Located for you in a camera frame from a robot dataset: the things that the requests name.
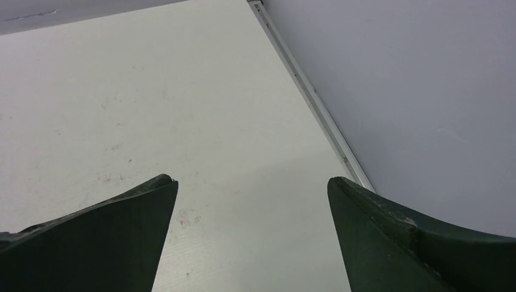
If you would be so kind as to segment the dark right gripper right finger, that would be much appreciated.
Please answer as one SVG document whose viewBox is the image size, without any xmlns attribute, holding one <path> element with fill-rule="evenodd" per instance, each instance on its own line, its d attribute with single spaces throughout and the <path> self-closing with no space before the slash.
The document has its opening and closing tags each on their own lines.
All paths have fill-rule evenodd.
<svg viewBox="0 0 516 292">
<path fill-rule="evenodd" d="M 515 239 L 462 228 L 344 177 L 327 194 L 352 291 L 514 291 Z"/>
</svg>

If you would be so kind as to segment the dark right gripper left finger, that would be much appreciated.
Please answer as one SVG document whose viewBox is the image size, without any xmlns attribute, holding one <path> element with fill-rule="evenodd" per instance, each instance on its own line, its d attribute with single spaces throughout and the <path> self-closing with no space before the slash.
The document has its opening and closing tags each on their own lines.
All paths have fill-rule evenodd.
<svg viewBox="0 0 516 292">
<path fill-rule="evenodd" d="M 151 291 L 178 193 L 158 175 L 120 195 L 1 233 L 2 291 Z"/>
</svg>

